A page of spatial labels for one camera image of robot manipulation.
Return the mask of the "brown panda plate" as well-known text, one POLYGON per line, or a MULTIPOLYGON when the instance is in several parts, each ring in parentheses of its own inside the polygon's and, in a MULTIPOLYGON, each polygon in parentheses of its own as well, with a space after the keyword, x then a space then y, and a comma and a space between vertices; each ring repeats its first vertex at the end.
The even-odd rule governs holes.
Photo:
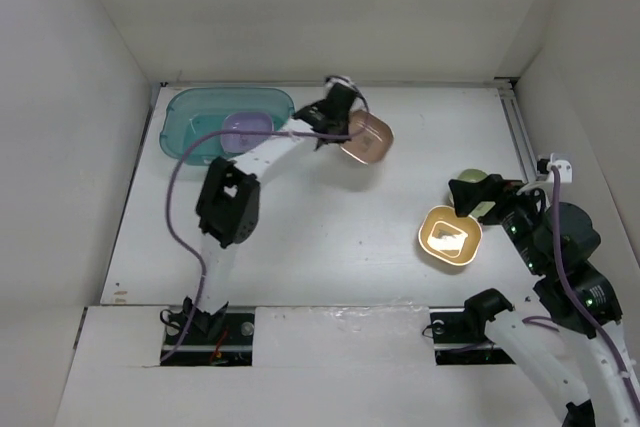
POLYGON ((349 133, 353 137, 341 145, 341 150, 365 165, 383 161, 394 142, 389 125, 365 110, 351 113, 349 133))

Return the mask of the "large purple panda plate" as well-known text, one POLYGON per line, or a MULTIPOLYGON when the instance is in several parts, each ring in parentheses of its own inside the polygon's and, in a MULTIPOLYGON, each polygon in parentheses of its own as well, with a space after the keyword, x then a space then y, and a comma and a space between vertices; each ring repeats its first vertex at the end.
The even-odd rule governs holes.
POLYGON ((273 120, 264 112, 236 112, 225 118, 223 130, 230 133, 221 136, 220 144, 225 153, 238 155, 252 150, 268 138, 273 131, 273 120))

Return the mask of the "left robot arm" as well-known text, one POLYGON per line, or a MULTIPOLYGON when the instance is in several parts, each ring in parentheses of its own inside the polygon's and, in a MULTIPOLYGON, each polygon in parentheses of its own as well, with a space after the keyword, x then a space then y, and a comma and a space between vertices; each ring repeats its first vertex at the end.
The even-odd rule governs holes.
POLYGON ((361 132, 349 132, 350 111, 360 100, 366 113, 366 98, 342 76, 326 78, 325 97, 297 111, 279 131, 240 130, 240 135, 264 136, 266 139, 253 151, 247 151, 228 161, 221 157, 210 164, 196 203, 199 229, 218 242, 213 250, 213 262, 187 244, 175 231, 171 221, 171 200, 179 170, 191 151, 207 140, 222 135, 234 135, 234 130, 221 130, 196 140, 176 164, 169 181, 165 201, 165 221, 169 233, 200 264, 200 281, 186 320, 180 329, 179 342, 190 332, 201 343, 212 343, 222 334, 223 318, 228 303, 225 287, 234 266, 237 246, 255 230, 259 219, 260 191, 269 181, 290 168, 294 161, 325 144, 342 144, 361 132), (217 309, 198 310, 203 290, 211 287, 217 309))

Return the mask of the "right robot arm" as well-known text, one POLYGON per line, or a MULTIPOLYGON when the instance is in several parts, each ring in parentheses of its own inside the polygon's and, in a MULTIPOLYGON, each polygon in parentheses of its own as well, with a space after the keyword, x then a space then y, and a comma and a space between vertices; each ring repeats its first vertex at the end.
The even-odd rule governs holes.
POLYGON ((574 356, 571 376, 528 331, 514 305, 491 288, 468 298, 455 317, 459 334, 497 345, 530 379, 564 426, 636 426, 639 382, 625 343, 622 309, 609 280, 590 262, 601 243, 589 215, 561 201, 572 175, 557 162, 542 182, 491 174, 478 182, 452 179, 455 213, 491 204, 483 225, 499 225, 529 272, 541 305, 574 356))

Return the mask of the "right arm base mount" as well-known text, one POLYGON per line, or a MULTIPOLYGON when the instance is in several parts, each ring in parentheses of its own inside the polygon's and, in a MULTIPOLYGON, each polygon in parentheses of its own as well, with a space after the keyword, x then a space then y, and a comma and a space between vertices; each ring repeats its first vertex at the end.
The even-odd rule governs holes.
POLYGON ((431 312, 421 334, 433 342, 437 366, 514 365, 503 349, 465 324, 461 311, 431 312))

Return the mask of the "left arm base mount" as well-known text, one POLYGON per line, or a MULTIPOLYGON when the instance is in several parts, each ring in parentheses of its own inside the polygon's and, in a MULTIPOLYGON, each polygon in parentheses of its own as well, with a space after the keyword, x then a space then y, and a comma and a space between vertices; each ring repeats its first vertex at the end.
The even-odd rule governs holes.
POLYGON ((253 361, 255 311, 229 308, 216 313, 197 310, 184 332, 193 307, 189 297, 179 310, 163 309, 159 318, 164 326, 160 352, 163 367, 250 367, 253 361))

